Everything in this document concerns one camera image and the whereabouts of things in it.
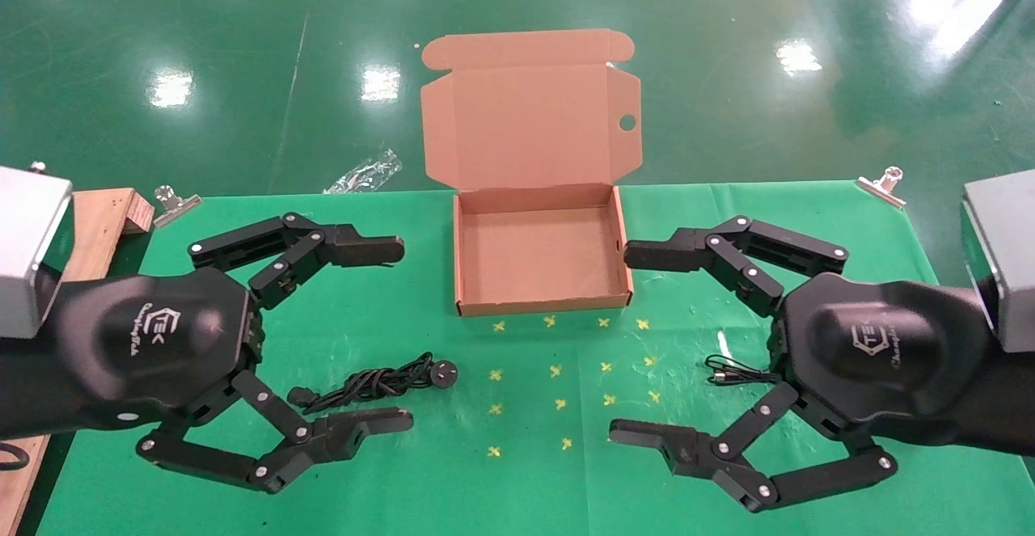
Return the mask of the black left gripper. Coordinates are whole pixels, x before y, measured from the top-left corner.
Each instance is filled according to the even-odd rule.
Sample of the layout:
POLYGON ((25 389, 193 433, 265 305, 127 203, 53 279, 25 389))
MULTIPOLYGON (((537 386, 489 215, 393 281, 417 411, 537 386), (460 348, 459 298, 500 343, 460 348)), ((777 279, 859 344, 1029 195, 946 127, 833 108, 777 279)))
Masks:
POLYGON ((315 224, 287 213, 197 241, 188 254, 200 270, 182 276, 129 276, 60 289, 49 311, 49 430, 165 421, 137 444, 141 458, 166 471, 275 495, 312 466, 355 458, 374 434, 412 428, 412 414, 403 408, 307 422, 252 373, 264 341, 258 308, 277 307, 329 264, 398 263, 398 235, 363 237, 353 224, 315 224), (249 293, 219 272, 261 260, 271 263, 252 276, 249 293), (262 458, 186 441, 188 423, 174 421, 207 424, 239 397, 280 431, 280 444, 262 458))

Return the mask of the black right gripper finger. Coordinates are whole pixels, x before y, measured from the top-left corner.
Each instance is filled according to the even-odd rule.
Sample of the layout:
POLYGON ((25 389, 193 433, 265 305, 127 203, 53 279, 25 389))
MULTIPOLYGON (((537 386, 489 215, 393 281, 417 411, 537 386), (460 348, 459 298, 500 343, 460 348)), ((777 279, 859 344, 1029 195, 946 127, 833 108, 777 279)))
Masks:
POLYGON ((666 241, 631 240, 624 248, 626 266, 637 270, 705 271, 761 318, 779 310, 783 286, 758 262, 814 277, 842 273, 847 260, 840 245, 747 216, 712 229, 676 229, 666 241))

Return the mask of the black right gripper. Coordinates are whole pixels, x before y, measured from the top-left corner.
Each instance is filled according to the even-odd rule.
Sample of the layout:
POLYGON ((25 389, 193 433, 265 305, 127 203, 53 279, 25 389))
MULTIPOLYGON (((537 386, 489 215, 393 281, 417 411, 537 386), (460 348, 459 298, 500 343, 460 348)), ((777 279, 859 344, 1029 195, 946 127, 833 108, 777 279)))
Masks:
MULTIPOLYGON (((999 351, 972 290, 927 282, 857 282, 824 273, 781 303, 783 376, 844 421, 945 415, 999 351)), ((614 443, 656 450, 675 476, 711 480, 748 513, 875 487, 898 472, 862 433, 839 436, 847 457, 766 476, 744 455, 800 401, 781 382, 717 436, 614 419, 614 443)))

